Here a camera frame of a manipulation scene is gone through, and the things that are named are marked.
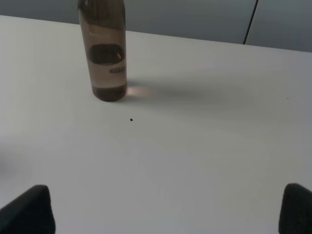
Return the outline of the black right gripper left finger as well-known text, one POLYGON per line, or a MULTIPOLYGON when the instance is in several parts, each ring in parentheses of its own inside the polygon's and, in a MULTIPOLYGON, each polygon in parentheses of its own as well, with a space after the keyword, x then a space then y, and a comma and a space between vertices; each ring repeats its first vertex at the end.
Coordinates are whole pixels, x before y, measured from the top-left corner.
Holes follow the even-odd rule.
POLYGON ((0 209, 2 234, 54 234, 48 186, 35 185, 0 209))

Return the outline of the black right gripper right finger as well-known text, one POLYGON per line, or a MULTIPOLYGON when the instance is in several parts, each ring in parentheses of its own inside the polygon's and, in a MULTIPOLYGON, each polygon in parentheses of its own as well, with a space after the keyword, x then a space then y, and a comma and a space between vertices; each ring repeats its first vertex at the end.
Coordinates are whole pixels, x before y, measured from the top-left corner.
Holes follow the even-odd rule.
POLYGON ((278 223, 280 234, 312 232, 312 192, 297 183, 285 187, 278 223))

